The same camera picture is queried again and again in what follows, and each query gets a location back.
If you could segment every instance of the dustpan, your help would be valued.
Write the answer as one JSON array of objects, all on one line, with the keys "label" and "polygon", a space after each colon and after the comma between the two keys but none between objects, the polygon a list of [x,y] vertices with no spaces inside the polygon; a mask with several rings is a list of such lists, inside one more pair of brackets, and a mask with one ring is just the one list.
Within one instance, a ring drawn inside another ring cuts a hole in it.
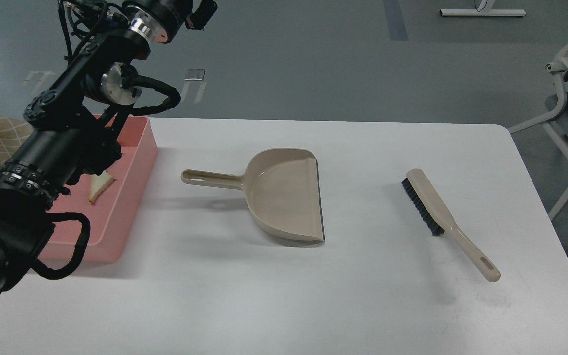
[{"label": "dustpan", "polygon": [[185,170],[186,184],[239,189],[255,222],[268,234],[289,240],[324,240],[317,159],[307,150],[262,151],[243,175]]}]

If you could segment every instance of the black bristles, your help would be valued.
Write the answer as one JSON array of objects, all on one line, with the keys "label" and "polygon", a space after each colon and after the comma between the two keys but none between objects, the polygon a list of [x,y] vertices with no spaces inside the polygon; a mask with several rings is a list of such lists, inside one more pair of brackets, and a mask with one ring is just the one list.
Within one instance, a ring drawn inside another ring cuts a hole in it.
[{"label": "black bristles", "polygon": [[435,222],[435,220],[433,220],[433,217],[430,215],[430,213],[428,213],[424,204],[422,204],[422,200],[420,200],[420,198],[418,197],[418,194],[413,189],[413,186],[411,186],[409,179],[404,179],[402,185],[404,191],[406,191],[406,194],[409,196],[409,198],[411,198],[418,211],[420,211],[422,220],[424,220],[426,225],[428,225],[428,227],[431,229],[433,235],[440,236],[444,234],[444,228],[442,228],[439,224],[437,224],[437,222]]}]

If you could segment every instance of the brush handle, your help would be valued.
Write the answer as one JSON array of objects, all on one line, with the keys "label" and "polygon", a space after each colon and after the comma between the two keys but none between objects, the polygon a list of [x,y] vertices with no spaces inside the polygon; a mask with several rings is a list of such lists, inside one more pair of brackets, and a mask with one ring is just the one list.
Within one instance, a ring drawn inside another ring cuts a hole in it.
[{"label": "brush handle", "polygon": [[243,176],[212,173],[210,171],[184,170],[181,180],[186,184],[213,188],[243,189]]},{"label": "brush handle", "polygon": [[455,227],[446,230],[446,232],[451,235],[453,240],[455,240],[466,253],[466,256],[475,264],[486,280],[494,282],[501,278],[501,272],[498,271],[498,268],[494,266],[492,261],[470,240],[464,231],[459,227]]}]

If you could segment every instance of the handle hole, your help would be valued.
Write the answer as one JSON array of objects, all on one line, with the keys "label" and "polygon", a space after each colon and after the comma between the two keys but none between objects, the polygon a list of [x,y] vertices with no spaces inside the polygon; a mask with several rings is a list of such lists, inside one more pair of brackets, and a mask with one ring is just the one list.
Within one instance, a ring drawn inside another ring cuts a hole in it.
[{"label": "handle hole", "polygon": [[488,261],[488,259],[482,257],[480,260],[482,261],[483,265],[485,265],[487,268],[489,268],[490,270],[494,270],[494,266],[492,266],[492,264]]}]

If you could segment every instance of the pink tray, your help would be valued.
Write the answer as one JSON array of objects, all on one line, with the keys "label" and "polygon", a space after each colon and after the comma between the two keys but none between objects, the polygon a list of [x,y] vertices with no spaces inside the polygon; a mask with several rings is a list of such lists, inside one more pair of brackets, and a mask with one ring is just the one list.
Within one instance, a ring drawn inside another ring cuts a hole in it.
[{"label": "pink tray", "polygon": [[[122,146],[122,159],[107,169],[115,176],[115,182],[95,204],[88,201],[91,176],[83,175],[78,184],[69,186],[71,195],[59,196],[50,209],[50,212],[81,212],[89,218],[91,236],[85,261],[113,263],[120,258],[155,164],[157,145],[148,117],[129,117],[117,141]],[[71,259],[79,233],[78,222],[57,223],[39,257]]]}]

